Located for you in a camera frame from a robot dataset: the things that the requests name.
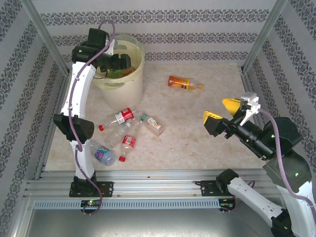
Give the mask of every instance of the plastic bottle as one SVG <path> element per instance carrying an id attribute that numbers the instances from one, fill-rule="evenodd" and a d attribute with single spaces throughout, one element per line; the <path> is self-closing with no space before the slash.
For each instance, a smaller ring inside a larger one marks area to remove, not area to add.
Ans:
<path id="1" fill-rule="evenodd" d="M 171 87 L 180 87 L 186 90 L 202 89 L 203 84 L 198 83 L 193 79 L 188 78 L 179 78 L 175 76 L 170 76 L 168 80 L 168 86 Z"/>
<path id="2" fill-rule="evenodd" d="M 135 117 L 140 119 L 146 128 L 153 132 L 156 136 L 160 136 L 164 131 L 164 127 L 151 115 L 145 114 L 143 111 L 137 111 Z"/>
<path id="3" fill-rule="evenodd" d="M 133 119 L 131 121 L 131 127 L 127 135 L 124 136 L 120 147 L 120 157 L 118 159 L 119 161 L 125 162 L 126 155 L 130 153 L 130 151 L 134 148 L 136 144 L 136 136 L 141 125 L 142 122 L 139 119 Z"/>
<path id="4" fill-rule="evenodd" d="M 94 158 L 107 166 L 113 164 L 117 158 L 114 152 L 94 140 L 91 140 L 90 142 L 90 152 Z"/>
<path id="5" fill-rule="evenodd" d="M 105 146 L 110 149 L 113 149 L 113 147 L 117 143 L 122 142 L 124 136 L 127 134 L 130 128 L 130 125 L 130 122 L 127 122 L 125 124 L 118 126 L 110 136 L 104 139 Z"/>
<path id="6" fill-rule="evenodd" d="M 134 118 L 134 113 L 136 109 L 134 107 L 127 108 L 117 113 L 116 115 L 106 117 L 104 123 L 99 125 L 100 131 L 103 131 L 104 128 L 116 127 L 125 123 L 126 121 Z"/>

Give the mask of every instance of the small plastic bottle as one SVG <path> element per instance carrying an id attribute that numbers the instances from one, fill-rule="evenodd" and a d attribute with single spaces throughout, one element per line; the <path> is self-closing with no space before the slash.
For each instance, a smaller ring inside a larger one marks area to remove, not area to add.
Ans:
<path id="1" fill-rule="evenodd" d="M 142 122 L 139 119 L 133 119 L 131 121 L 131 127 L 127 135 L 125 135 L 120 147 L 120 157 L 118 159 L 119 161 L 125 162 L 126 155 L 130 153 L 130 151 L 134 148 L 136 144 L 137 133 L 141 125 Z"/>
<path id="2" fill-rule="evenodd" d="M 194 79 L 179 78 L 175 76 L 170 76 L 168 80 L 168 86 L 180 87 L 186 90 L 202 89 L 203 84 L 196 82 Z"/>
<path id="3" fill-rule="evenodd" d="M 113 149 L 113 147 L 117 143 L 122 142 L 129 128 L 130 128 L 130 122 L 127 122 L 125 124 L 118 126 L 110 136 L 104 139 L 105 146 L 110 149 Z"/>
<path id="4" fill-rule="evenodd" d="M 164 127 L 151 115 L 145 114 L 143 111 L 137 111 L 135 117 L 140 119 L 146 128 L 153 132 L 156 136 L 160 136 L 164 131 Z"/>
<path id="5" fill-rule="evenodd" d="M 127 108 L 117 113 L 116 115 L 112 115 L 106 117 L 104 123 L 99 125 L 100 131 L 103 131 L 105 128 L 112 128 L 118 125 L 125 123 L 126 121 L 134 118 L 134 113 L 136 109 L 134 107 Z"/>
<path id="6" fill-rule="evenodd" d="M 117 158 L 114 152 L 110 151 L 105 146 L 102 146 L 102 144 L 94 140 L 90 141 L 90 152 L 94 158 L 106 166 L 113 164 Z"/>

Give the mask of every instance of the red bottle cap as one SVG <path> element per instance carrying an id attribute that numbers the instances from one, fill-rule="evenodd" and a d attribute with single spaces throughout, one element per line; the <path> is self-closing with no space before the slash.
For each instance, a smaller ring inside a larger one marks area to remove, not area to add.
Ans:
<path id="1" fill-rule="evenodd" d="M 119 157 L 118 160 L 121 161 L 121 162 L 125 162 L 126 158 L 125 157 Z"/>

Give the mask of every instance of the marble floor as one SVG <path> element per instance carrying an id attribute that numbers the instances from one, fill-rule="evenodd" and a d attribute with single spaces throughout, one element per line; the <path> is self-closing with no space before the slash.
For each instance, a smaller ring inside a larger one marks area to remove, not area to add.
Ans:
<path id="1" fill-rule="evenodd" d="M 168 87 L 170 75 L 193 78 L 203 83 L 203 89 Z M 214 138 L 202 122 L 204 110 L 230 119 L 222 99 L 240 98 L 243 93 L 236 64 L 145 65 L 144 98 L 138 109 L 156 115 L 166 126 L 164 133 L 156 137 L 142 127 L 126 162 L 117 160 L 112 166 L 105 166 L 92 158 L 93 165 L 96 170 L 261 168 L 265 163 L 236 137 L 226 140 L 222 134 Z M 86 119 L 96 127 L 92 139 L 102 143 L 111 132 L 100 132 L 97 125 L 113 113 L 92 83 L 86 109 Z M 114 151 L 119 157 L 119 145 Z M 73 151 L 59 129 L 55 130 L 45 170 L 75 170 Z"/>

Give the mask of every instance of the patterned wallpaper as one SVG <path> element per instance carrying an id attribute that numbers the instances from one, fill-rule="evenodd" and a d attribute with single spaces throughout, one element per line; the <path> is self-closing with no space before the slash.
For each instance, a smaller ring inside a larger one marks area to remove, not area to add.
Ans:
<path id="1" fill-rule="evenodd" d="M 66 62 L 88 29 L 112 19 L 117 34 L 144 44 L 147 63 L 238 63 L 246 59 L 276 0 L 35 0 Z"/>
<path id="2" fill-rule="evenodd" d="M 264 109 L 291 118 L 304 140 L 296 150 L 316 172 L 316 0 L 291 0 L 248 75 Z"/>
<path id="3" fill-rule="evenodd" d="M 0 3 L 0 237 L 39 163 L 63 75 L 18 0 Z"/>

